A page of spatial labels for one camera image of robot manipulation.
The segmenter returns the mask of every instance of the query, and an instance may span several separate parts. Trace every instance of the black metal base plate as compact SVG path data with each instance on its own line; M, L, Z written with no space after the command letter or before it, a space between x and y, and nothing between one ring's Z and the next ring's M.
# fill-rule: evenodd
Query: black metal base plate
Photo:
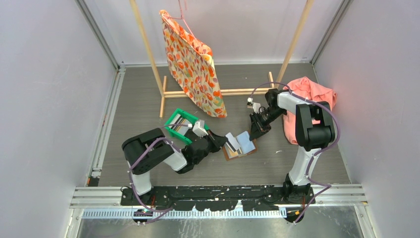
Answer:
M239 200L244 211L271 211L278 210L278 204L307 204L311 194L312 188L305 199L297 194L284 198L282 187L274 185L155 186L140 198L148 206L153 203L157 209L173 207L177 211L191 211L194 206L198 211L233 210ZM140 205L131 188L122 188L121 205Z

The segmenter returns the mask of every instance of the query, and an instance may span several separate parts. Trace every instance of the clothes hanger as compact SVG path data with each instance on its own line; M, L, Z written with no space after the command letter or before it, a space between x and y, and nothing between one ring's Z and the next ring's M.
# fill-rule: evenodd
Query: clothes hanger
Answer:
M179 11L181 12L181 17L180 18L170 17L170 18L177 19L177 20L183 20L184 23L185 23L185 25L187 26L188 31L190 32L190 34L195 38L193 32L191 31L190 27L188 26L187 22L185 21L184 12L182 11L182 6L181 6L181 0L178 0L178 4L179 4ZM185 6L185 10L187 10L187 0L184 0L184 6Z

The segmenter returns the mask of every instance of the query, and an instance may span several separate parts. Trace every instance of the green basket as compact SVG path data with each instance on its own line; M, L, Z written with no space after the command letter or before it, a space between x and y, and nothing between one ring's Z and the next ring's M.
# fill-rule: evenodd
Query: green basket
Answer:
M187 119L188 121L190 121L192 125L194 125L194 123L196 123L196 121L198 120L198 118L197 118L197 117L195 117L195 116L193 116L193 115L189 114L189 113L188 113L188 112L186 112L186 111L183 111L183 110L182 110L182 109L180 109L180 108L177 108L177 109L175 110L175 112L171 115L171 117L169 118L169 120L165 123L165 125L169 125L169 124L173 121L173 119L175 118L175 116L176 116L177 114L180 114L182 118L185 118L185 119ZM182 141L183 141L185 144L187 144L187 145L189 145L189 144L193 143L193 142L192 142L190 139L188 139L187 137L185 137L185 136L181 135L180 133L176 132L175 130L172 130L171 128L169 128L169 126L167 126L167 127L165 127L165 128L169 131L169 135L170 135L170 136L173 136L173 137L176 137L176 138L178 138L178 139L182 140ZM208 129L209 129L209 127L208 127L206 124L204 124L204 129L208 130Z

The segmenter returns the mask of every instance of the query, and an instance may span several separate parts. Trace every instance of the orange floral cloth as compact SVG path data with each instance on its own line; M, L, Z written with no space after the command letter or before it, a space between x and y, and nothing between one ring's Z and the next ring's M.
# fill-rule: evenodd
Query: orange floral cloth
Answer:
M210 47L160 11L169 71L190 99L212 117L227 116Z

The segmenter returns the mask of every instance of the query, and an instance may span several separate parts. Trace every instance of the white wall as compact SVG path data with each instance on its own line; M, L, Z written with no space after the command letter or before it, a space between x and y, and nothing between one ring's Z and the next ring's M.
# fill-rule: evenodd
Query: white wall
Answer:
M354 1L315 68L380 237L418 237L420 2Z
M58 238L115 71L74 0L0 7L0 237Z
M312 59L341 1L315 1L292 61ZM129 0L86 2L119 62L149 64ZM212 48L215 62L280 62L287 53L305 2L187 0L184 15L194 35ZM137 0L137 4L156 63L166 63L159 11L165 9L173 17L179 17L178 0Z

